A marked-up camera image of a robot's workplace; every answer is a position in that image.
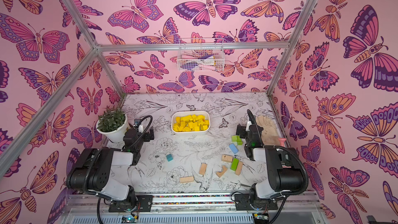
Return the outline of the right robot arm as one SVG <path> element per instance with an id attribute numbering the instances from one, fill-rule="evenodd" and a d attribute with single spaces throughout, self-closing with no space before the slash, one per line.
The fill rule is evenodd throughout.
<path id="1" fill-rule="evenodd" d="M 244 138 L 244 151 L 251 161 L 266 165 L 267 179 L 252 185 L 249 199 L 276 200 L 304 193 L 309 184 L 307 170 L 297 152 L 285 146 L 264 145 L 259 126 L 253 113 L 247 111 L 249 124 L 238 125 L 236 134 Z"/>

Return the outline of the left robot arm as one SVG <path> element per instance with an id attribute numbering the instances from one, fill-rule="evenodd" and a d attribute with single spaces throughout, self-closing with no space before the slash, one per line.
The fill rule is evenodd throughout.
<path id="1" fill-rule="evenodd" d="M 127 115 L 122 113 L 121 124 L 106 131 L 105 118 L 99 120 L 96 124 L 98 132 L 112 143 L 123 143 L 124 146 L 122 149 L 86 148 L 68 173 L 67 188 L 134 207 L 137 204 L 134 188 L 112 178 L 111 169 L 137 165 L 143 144 L 154 140 L 152 121 L 153 117 L 148 115 L 136 119 L 130 126 Z"/>

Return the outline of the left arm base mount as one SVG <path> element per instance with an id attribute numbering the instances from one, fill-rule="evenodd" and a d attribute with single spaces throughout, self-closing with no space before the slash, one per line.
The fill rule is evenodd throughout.
<path id="1" fill-rule="evenodd" d="M 123 201 L 113 201 L 109 206 L 110 213 L 150 212 L 153 195 L 128 195 Z"/>

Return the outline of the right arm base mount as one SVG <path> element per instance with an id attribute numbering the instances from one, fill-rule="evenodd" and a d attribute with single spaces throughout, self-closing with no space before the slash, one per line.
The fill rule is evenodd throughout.
<path id="1" fill-rule="evenodd" d="M 235 203 L 237 211 L 264 211 L 278 209 L 277 203 L 272 200 L 258 199 L 255 196 L 238 191 L 233 192 L 230 195 L 230 198 Z"/>

